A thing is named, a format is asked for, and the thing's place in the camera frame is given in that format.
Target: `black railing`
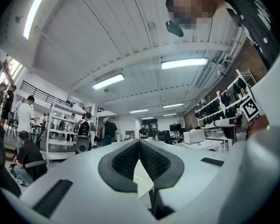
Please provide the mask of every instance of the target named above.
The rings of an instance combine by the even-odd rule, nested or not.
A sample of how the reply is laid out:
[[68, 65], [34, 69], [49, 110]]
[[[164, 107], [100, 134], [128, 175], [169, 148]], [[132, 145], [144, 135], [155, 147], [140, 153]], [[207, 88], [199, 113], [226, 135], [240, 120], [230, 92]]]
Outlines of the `black railing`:
[[92, 111], [92, 106], [84, 108], [84, 111], [85, 111], [86, 113], [88, 113], [88, 112], [91, 113], [91, 111]]
[[98, 108], [98, 113], [99, 113], [99, 112], [103, 112], [103, 111], [107, 111], [107, 110], [105, 110], [105, 109], [103, 109], [103, 108], [101, 108], [101, 107]]
[[[26, 81], [23, 81], [23, 84], [21, 85], [21, 88], [20, 90], [22, 91], [25, 91], [27, 92], [29, 95], [33, 95], [35, 98], [38, 98], [38, 99], [41, 99], [45, 102], [48, 102], [48, 103], [53, 103], [54, 100], [55, 100], [55, 97], [44, 92], [44, 91], [41, 91], [40, 89], [37, 89], [36, 87], [34, 87], [33, 85], [27, 83]], [[65, 105], [67, 107], [73, 107], [72, 104], [68, 103], [68, 102], [65, 102], [61, 99], [58, 99], [57, 98], [57, 101], [56, 101], [58, 104], [62, 104], [62, 105]]]

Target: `ceiling light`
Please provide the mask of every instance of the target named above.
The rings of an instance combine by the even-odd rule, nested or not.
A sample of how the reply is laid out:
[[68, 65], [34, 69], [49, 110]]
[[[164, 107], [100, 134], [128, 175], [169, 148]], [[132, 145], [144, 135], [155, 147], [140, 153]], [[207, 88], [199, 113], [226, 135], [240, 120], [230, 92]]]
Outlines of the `ceiling light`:
[[175, 105], [167, 105], [167, 106], [163, 106], [163, 108], [169, 108], [169, 107], [175, 107], [175, 106], [182, 106], [183, 103], [181, 104], [175, 104]]
[[148, 111], [148, 110], [135, 110], [135, 111], [130, 111], [130, 113], [139, 113], [139, 112], [145, 112], [145, 111]]
[[125, 79], [124, 76], [123, 76], [122, 74], [119, 74], [119, 75], [116, 75], [116, 76], [114, 76], [114, 77], [111, 77], [111, 78], [109, 78], [109, 79], [107, 79], [107, 80], [104, 80], [104, 81], [102, 81], [102, 82], [100, 82], [100, 83], [98, 83], [98, 84], [95, 84], [95, 85], [93, 86], [93, 89], [98, 90], [98, 89], [103, 88], [103, 87], [105, 87], [105, 86], [107, 86], [107, 85], [111, 85], [111, 84], [113, 84], [113, 83], [116, 83], [116, 82], [118, 82], [118, 81], [122, 81], [122, 80], [124, 80], [124, 79]]
[[30, 35], [30, 30], [32, 27], [32, 23], [34, 20], [34, 17], [36, 15], [36, 12], [39, 8], [39, 6], [41, 5], [42, 0], [34, 0], [32, 3], [32, 6], [30, 8], [27, 20], [26, 20], [26, 24], [25, 24], [25, 28], [24, 28], [24, 37], [26, 37], [26, 39], [29, 39], [29, 35]]
[[183, 67], [183, 66], [192, 66], [192, 65], [206, 65], [208, 58], [199, 58], [199, 59], [186, 59], [180, 61], [171, 61], [171, 62], [161, 62], [162, 70]]
[[170, 116], [170, 115], [176, 115], [176, 113], [175, 114], [164, 114], [163, 116]]

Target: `backpack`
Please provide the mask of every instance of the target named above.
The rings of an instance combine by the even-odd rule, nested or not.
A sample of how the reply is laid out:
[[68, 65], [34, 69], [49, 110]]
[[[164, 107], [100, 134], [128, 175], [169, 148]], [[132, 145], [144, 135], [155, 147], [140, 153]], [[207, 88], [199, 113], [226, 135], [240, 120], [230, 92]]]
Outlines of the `backpack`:
[[89, 123], [86, 120], [82, 121], [78, 130], [78, 136], [88, 136], [89, 131], [90, 131]]

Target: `shelving rack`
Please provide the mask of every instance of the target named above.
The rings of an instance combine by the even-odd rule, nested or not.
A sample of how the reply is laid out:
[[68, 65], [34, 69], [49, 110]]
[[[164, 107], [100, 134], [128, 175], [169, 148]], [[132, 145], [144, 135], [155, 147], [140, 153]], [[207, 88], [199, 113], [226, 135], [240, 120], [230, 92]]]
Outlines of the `shelving rack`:
[[[252, 91], [251, 91], [251, 86], [248, 84], [248, 80], [251, 79], [252, 82], [254, 84], [256, 84], [256, 80], [254, 79], [253, 75], [251, 74], [251, 72], [248, 70], [247, 72], [239, 72], [239, 70], [236, 70], [237, 74], [238, 74], [238, 77], [222, 92], [220, 91], [217, 91], [217, 97], [215, 97], [212, 101], [210, 101], [209, 103], [207, 103], [206, 105], [204, 105], [202, 108], [200, 108], [199, 110], [195, 110], [195, 112], [200, 112], [203, 108], [205, 108], [206, 106], [208, 106], [210, 103], [212, 102], [217, 102], [217, 100], [219, 101], [220, 103], [220, 106], [219, 106], [219, 111], [213, 113], [213, 114], [210, 114], [208, 116], [205, 116], [201, 119], [197, 119], [197, 122], [198, 122], [198, 125], [199, 126], [202, 126], [202, 122], [204, 119], [214, 115], [214, 114], [217, 114], [219, 112], [222, 112], [224, 113], [225, 115], [225, 112], [227, 109], [229, 109], [230, 107], [233, 107], [235, 104], [241, 102], [242, 100], [246, 99], [248, 96], [249, 97], [253, 97], [253, 94], [252, 94]], [[241, 95], [239, 94], [238, 97], [239, 99], [237, 101], [234, 101], [232, 102], [230, 105], [228, 106], [225, 106], [222, 101], [221, 101], [221, 96], [223, 93], [229, 93], [229, 94], [232, 94], [233, 93], [233, 84], [236, 83], [238, 81], [238, 79], [241, 78], [245, 83], [246, 83], [246, 94], [245, 95]], [[206, 127], [202, 127], [202, 129], [204, 130], [204, 132], [208, 131], [208, 130], [212, 130], [212, 131], [219, 131], [220, 129], [218, 127], [214, 127], [213, 124], [207, 124]], [[213, 139], [213, 140], [223, 140], [224, 141], [224, 151], [226, 149], [226, 146], [225, 146], [225, 142], [228, 141], [228, 150], [230, 151], [231, 149], [231, 146], [232, 146], [232, 140], [230, 139], [227, 139], [224, 135], [218, 135], [218, 136], [207, 136], [205, 135], [205, 138], [206, 139]]]
[[76, 115], [83, 115], [83, 112], [79, 112], [77, 110], [72, 109], [71, 107], [58, 104], [56, 102], [56, 99], [54, 100], [53, 104], [51, 105], [51, 109], [49, 111], [49, 117], [48, 117], [48, 122], [46, 124], [46, 147], [45, 151], [42, 151], [42, 153], [45, 153], [47, 163], [49, 163], [49, 160], [62, 160], [62, 159], [68, 159], [76, 154], [76, 150], [74, 148], [75, 141], [66, 141], [66, 140], [59, 140], [60, 135], [52, 135], [53, 139], [50, 137], [50, 134], [52, 132], [54, 133], [62, 133], [62, 134], [73, 134], [76, 135], [77, 133], [74, 132], [67, 132], [67, 131], [61, 131], [57, 129], [52, 129], [50, 128], [51, 122], [53, 122], [54, 119], [57, 120], [63, 120], [65, 122], [70, 122], [70, 123], [77, 123], [77, 121], [73, 121], [70, 119], [64, 119], [62, 117], [58, 117], [53, 115], [54, 112], [60, 110], [67, 111], [70, 113], [74, 113]]

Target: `brick wall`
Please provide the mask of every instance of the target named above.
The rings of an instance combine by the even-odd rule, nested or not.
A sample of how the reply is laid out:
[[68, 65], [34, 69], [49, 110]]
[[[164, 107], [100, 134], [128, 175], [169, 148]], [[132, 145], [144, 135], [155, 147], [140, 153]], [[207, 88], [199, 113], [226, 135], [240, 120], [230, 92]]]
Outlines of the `brick wall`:
[[[246, 39], [241, 51], [233, 62], [232, 66], [227, 72], [227, 77], [224, 77], [221, 82], [219, 82], [207, 95], [210, 99], [214, 99], [217, 95], [217, 91], [225, 90], [229, 84], [235, 80], [238, 76], [236, 69], [240, 72], [247, 72], [250, 70], [252, 75], [254, 76], [256, 82], [258, 82], [262, 77], [264, 77], [267, 73], [266, 67], [262, 63], [256, 49], [250, 44], [250, 41]], [[197, 119], [194, 116], [195, 109], [199, 109], [200, 107], [194, 107], [191, 111], [186, 113], [183, 118], [185, 121], [186, 128], [191, 124], [193, 127], [198, 125]]]

